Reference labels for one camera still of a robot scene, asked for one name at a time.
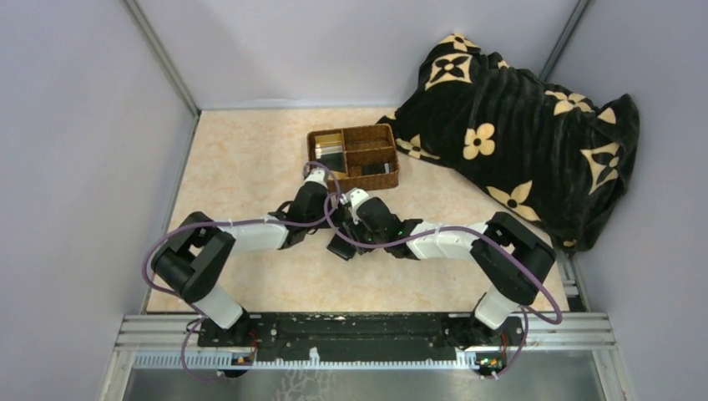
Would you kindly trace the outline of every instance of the blanket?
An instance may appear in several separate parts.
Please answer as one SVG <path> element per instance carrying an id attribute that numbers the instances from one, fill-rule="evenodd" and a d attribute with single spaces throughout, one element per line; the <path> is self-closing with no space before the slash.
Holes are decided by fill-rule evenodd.
<path id="1" fill-rule="evenodd" d="M 626 193 L 640 127 L 628 94 L 596 107 L 460 34 L 432 49 L 416 91 L 379 123 L 400 152 L 455 169 L 570 253 L 595 244 Z"/>

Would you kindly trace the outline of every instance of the beige tabletop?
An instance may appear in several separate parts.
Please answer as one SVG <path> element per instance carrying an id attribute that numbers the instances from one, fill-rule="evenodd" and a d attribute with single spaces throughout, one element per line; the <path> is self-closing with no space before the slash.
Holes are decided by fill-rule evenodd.
<path id="1" fill-rule="evenodd" d="M 308 132 L 374 124 L 390 112 L 380 108 L 204 112 L 171 227 L 192 211 L 234 221 L 274 211 L 302 185 Z M 372 194 L 402 220 L 471 224 L 503 210 L 455 171 L 400 153 L 398 157 L 398 187 Z M 542 231 L 533 230 L 548 240 Z M 399 260 L 383 250 L 343 261 L 326 249 L 331 236 L 331 231 L 320 230 L 288 250 L 232 256 L 219 283 L 252 312 L 471 311 L 490 286 L 482 270 L 465 261 Z M 545 286 L 567 310 L 557 267 Z M 534 307 L 551 309 L 542 295 Z M 190 307 L 179 298 L 153 292 L 148 310 Z"/>

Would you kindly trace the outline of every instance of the wicker basket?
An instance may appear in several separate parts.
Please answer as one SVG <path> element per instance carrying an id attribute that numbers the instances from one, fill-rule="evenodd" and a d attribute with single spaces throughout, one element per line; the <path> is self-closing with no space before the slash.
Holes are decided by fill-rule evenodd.
<path id="1" fill-rule="evenodd" d="M 365 125 L 344 129 L 314 131 L 307 135 L 307 153 L 310 160 L 316 158 L 316 137 L 321 135 L 341 135 L 346 177 L 340 178 L 341 190 L 352 188 L 363 190 L 385 190 L 398 186 L 398 156 L 393 142 L 393 132 L 388 124 Z M 364 175 L 363 169 L 369 165 L 389 164 L 389 172 Z M 330 191 L 336 189 L 334 181 L 327 183 Z"/>

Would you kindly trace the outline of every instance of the white wall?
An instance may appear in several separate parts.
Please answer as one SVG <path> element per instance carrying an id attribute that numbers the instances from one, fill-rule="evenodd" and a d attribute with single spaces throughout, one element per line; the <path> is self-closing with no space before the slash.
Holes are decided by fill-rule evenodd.
<path id="1" fill-rule="evenodd" d="M 191 116 L 120 2 L 0 2 L 0 398 L 99 394 Z"/>
<path id="2" fill-rule="evenodd" d="M 540 72 L 575 0 L 140 0 L 203 109 L 400 104 L 457 30 Z"/>
<path id="3" fill-rule="evenodd" d="M 706 18 L 703 0 L 597 2 L 553 76 L 596 104 L 628 92 L 640 109 L 629 193 L 579 256 L 640 400 L 708 393 Z"/>

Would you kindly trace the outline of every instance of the metal frame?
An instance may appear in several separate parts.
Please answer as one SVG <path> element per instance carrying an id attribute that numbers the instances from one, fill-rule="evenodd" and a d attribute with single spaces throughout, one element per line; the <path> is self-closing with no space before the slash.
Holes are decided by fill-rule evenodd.
<path id="1" fill-rule="evenodd" d="M 126 12 L 135 22 L 136 28 L 144 37 L 148 47 L 155 56 L 165 73 L 165 77 L 173 86 L 185 107 L 195 117 L 191 140 L 194 138 L 201 109 L 194 101 L 186 83 L 180 76 L 178 69 L 172 63 L 167 51 L 164 49 L 158 35 L 150 26 L 138 0 L 120 0 Z M 554 71 L 560 56 L 566 49 L 582 17 L 594 0 L 578 0 L 573 12 L 569 16 L 563 32 L 554 45 L 539 77 L 548 79 Z M 177 199 L 182 175 L 184 174 L 187 159 L 191 149 L 190 144 L 183 155 L 180 177 L 175 184 L 169 212 L 166 214 L 162 228 L 166 231 L 169 225 L 174 203 Z M 558 264 L 563 279 L 566 297 L 579 297 L 589 309 L 587 292 L 585 291 L 579 267 L 567 255 L 558 251 Z M 143 311 L 149 299 L 149 292 L 144 300 Z M 109 370 L 106 375 L 101 398 L 105 401 L 122 400 L 129 375 L 134 368 L 177 368 L 182 342 L 186 335 L 186 323 L 196 317 L 194 314 L 172 315 L 128 315 L 124 318 L 118 339 L 116 341 Z M 571 352 L 591 351 L 597 369 L 598 382 L 602 387 L 604 396 L 608 401 L 632 401 L 634 395 L 630 391 L 629 381 L 625 374 L 617 344 L 614 340 L 609 319 L 602 312 L 569 312 L 564 314 L 564 322 L 560 326 L 549 326 L 537 319 L 529 318 L 528 346 L 524 352 Z M 226 361 L 235 354 L 247 354 L 250 350 L 245 348 L 200 348 L 196 345 L 197 337 L 193 336 L 187 345 L 187 363 L 195 369 L 225 368 Z M 485 347 L 470 348 L 468 353 L 493 351 Z M 467 359 L 453 363 L 444 363 L 438 368 L 468 368 Z M 303 361 L 302 363 L 256 363 L 253 368 L 326 368 L 333 369 L 337 366 L 320 363 L 317 359 Z M 373 369 L 405 369 L 405 368 L 435 368 L 431 364 L 365 364 L 359 368 Z"/>

